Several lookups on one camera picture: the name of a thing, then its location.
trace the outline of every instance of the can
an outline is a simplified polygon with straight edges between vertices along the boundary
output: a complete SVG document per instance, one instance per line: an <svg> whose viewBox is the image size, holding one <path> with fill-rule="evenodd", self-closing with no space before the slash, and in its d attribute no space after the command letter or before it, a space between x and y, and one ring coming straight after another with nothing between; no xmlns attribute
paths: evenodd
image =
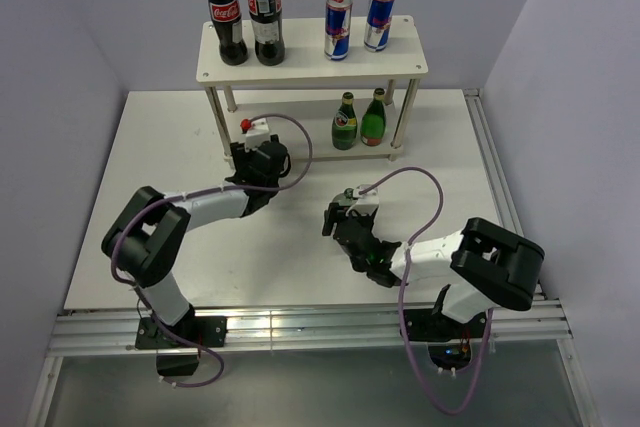
<svg viewBox="0 0 640 427"><path fill-rule="evenodd" d="M327 0L324 55L330 60L342 60L349 53L352 0Z"/></svg>
<svg viewBox="0 0 640 427"><path fill-rule="evenodd" d="M369 14L364 31L364 46L367 50L380 52L387 46L394 1L369 0Z"/></svg>

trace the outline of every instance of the red button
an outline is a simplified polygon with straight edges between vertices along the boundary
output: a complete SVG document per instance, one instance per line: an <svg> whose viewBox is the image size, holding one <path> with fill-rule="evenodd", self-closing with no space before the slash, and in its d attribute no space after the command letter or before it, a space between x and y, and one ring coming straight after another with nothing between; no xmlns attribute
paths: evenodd
<svg viewBox="0 0 640 427"><path fill-rule="evenodd" d="M247 131L251 128L251 121L249 119L244 119L240 122L240 128L242 129L242 133L246 134Z"/></svg>

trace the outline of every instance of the shelf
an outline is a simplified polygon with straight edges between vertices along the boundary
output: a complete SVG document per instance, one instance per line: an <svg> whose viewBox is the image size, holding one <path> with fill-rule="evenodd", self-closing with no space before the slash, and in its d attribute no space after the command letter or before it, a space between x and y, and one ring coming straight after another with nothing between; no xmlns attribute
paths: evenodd
<svg viewBox="0 0 640 427"><path fill-rule="evenodd" d="M243 102L246 96L236 96L238 110L228 112L224 98L221 103L229 128L231 141L242 141L240 122L242 119L266 113L288 114L299 120L307 129L313 142L314 160L335 160L361 157L386 157L390 154L401 154L403 148L391 147L394 129L398 116L394 104L386 106L387 132L380 145L369 147L360 142L360 136L349 150L338 150L331 143L331 121L338 107L343 91L341 90L283 90L270 91L265 100L268 102ZM362 116L372 99L372 90L354 91L354 110L358 118L358 134ZM291 158L301 160L307 158L307 143L295 125L280 119L268 120L271 130L278 134L282 143L289 149Z"/></svg>
<svg viewBox="0 0 640 427"><path fill-rule="evenodd" d="M413 17L396 15L391 24L391 36L382 52L364 48L364 17L351 19L349 55L336 62L324 56L324 19L284 19L283 37L286 57L282 64L266 67L253 50L251 22L242 22L244 40L250 50L249 60L238 66L228 66L218 53L218 37L211 22L205 22L198 58L197 80L205 87L222 85L331 83L355 79L417 79L428 71L420 38Z"/></svg>

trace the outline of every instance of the red label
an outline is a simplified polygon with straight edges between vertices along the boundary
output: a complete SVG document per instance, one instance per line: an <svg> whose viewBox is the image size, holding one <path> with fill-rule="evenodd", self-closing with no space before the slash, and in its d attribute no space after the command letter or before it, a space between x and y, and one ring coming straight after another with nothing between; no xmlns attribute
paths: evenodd
<svg viewBox="0 0 640 427"><path fill-rule="evenodd" d="M249 0L249 12L253 15L258 15L258 3L256 0Z"/></svg>
<svg viewBox="0 0 640 427"><path fill-rule="evenodd" d="M240 17L240 5L238 0L234 0L230 4L211 6L211 18L216 22L231 22Z"/></svg>
<svg viewBox="0 0 640 427"><path fill-rule="evenodd" d="M282 9L282 1L276 0L276 12L280 12L281 9Z"/></svg>

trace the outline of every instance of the coca-cola bottle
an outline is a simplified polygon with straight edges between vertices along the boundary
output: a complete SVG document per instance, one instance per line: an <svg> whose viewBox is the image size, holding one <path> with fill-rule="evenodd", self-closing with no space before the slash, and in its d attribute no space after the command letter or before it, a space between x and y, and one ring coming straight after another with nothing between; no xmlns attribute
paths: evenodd
<svg viewBox="0 0 640 427"><path fill-rule="evenodd" d="M211 22L220 39L220 57L225 64L238 65L249 57L242 39L242 15L238 0L209 0Z"/></svg>
<svg viewBox="0 0 640 427"><path fill-rule="evenodd" d="M282 2L249 0L249 12L256 39L256 55L264 65L277 65L284 60L282 39Z"/></svg>

